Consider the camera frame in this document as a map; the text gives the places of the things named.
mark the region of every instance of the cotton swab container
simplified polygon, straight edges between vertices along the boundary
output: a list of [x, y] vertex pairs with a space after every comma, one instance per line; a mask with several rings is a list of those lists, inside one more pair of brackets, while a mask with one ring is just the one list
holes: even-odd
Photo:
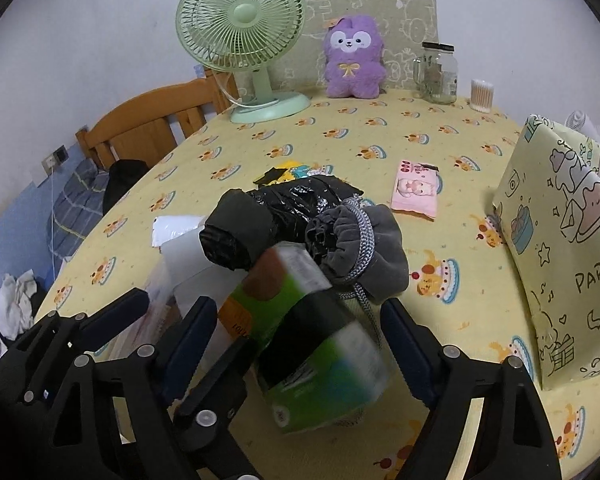
[[478, 112], [488, 114], [493, 105], [493, 85], [479, 79], [471, 80], [471, 100], [469, 106]]

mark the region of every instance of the fan base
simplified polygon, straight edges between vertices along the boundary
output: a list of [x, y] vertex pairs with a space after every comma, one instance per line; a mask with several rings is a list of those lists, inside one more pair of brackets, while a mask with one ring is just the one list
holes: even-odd
[[236, 107], [231, 113], [231, 122], [237, 124], [263, 123], [280, 117], [289, 117], [305, 110], [311, 105], [309, 98], [298, 92], [273, 92], [278, 102], [264, 108]]

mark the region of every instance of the blue wall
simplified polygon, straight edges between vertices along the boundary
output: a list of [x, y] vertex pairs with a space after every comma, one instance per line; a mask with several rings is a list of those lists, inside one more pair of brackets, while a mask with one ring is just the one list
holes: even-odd
[[51, 253], [46, 244], [51, 206], [74, 169], [84, 160], [78, 144], [71, 146], [68, 153], [69, 159], [51, 178], [40, 187], [29, 184], [0, 216], [0, 285], [5, 273], [17, 278], [33, 269], [36, 276], [46, 276], [51, 266]]

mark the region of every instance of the green desk fan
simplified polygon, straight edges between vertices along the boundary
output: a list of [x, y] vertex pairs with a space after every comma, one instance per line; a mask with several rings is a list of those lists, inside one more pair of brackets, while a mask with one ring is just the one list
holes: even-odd
[[234, 123], [258, 123], [296, 114], [310, 104], [298, 92], [273, 92], [267, 63], [298, 40], [304, 0], [180, 0], [176, 15], [184, 48], [203, 65], [219, 72], [250, 70], [255, 96], [238, 102]]

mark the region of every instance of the wooden chair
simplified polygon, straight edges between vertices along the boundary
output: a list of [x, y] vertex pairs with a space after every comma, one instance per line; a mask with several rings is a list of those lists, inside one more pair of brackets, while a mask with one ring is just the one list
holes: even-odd
[[[101, 118], [91, 131], [80, 130], [75, 136], [84, 155], [105, 170], [116, 161], [114, 152], [118, 158], [144, 160], [153, 167], [176, 147], [167, 116], [175, 115], [184, 136], [189, 137], [206, 123], [202, 105], [212, 104], [218, 114], [230, 106], [211, 71], [205, 73], [206, 79], [134, 97]], [[226, 86], [237, 97], [233, 75]]]

